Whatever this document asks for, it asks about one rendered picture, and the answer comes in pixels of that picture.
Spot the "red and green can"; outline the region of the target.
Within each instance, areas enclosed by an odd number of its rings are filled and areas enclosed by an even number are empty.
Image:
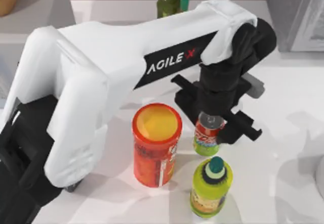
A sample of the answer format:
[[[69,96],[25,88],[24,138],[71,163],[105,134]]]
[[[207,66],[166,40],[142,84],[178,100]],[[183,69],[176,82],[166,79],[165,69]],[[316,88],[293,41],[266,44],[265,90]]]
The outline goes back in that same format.
[[[225,121],[221,116],[200,112],[195,124],[193,147],[201,156],[214,156],[218,150],[218,134],[224,128]]]

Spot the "pale grey rounded box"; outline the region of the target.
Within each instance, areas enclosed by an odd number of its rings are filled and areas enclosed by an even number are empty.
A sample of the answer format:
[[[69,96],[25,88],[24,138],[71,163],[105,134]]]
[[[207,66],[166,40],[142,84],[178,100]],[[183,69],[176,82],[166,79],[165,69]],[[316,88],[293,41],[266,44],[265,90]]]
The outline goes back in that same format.
[[[245,74],[245,80],[251,84],[247,94],[254,99],[260,98],[265,92],[264,83],[249,73]]]

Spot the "orange canister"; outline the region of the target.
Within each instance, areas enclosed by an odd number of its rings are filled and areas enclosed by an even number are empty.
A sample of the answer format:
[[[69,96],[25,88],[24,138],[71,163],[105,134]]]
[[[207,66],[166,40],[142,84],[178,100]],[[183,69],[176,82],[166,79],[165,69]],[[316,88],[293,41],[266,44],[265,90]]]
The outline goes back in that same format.
[[[151,103],[132,120],[134,176],[143,185],[158,188],[173,176],[182,119],[172,107]]]

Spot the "yellow-green bottle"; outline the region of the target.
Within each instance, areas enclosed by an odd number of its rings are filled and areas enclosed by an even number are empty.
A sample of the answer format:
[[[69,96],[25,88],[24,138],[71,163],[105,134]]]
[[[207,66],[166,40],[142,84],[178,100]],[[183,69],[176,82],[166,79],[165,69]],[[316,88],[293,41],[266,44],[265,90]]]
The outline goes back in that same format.
[[[214,156],[202,162],[193,175],[192,211],[201,218],[217,215],[226,201],[232,181],[232,169],[221,157]]]

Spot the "dark green bottle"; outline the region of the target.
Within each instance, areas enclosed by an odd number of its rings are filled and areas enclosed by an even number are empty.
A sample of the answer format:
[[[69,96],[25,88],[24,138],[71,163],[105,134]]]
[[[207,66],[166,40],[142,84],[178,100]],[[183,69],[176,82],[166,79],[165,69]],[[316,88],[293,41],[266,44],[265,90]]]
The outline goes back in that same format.
[[[157,18],[176,14],[180,9],[180,0],[157,0]]]

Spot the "grey cabinet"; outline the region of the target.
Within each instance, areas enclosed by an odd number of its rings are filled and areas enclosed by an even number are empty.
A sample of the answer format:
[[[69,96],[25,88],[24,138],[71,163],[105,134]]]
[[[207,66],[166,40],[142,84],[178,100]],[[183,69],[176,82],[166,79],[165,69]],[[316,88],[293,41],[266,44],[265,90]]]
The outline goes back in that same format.
[[[266,0],[280,52],[324,52],[324,0]]]

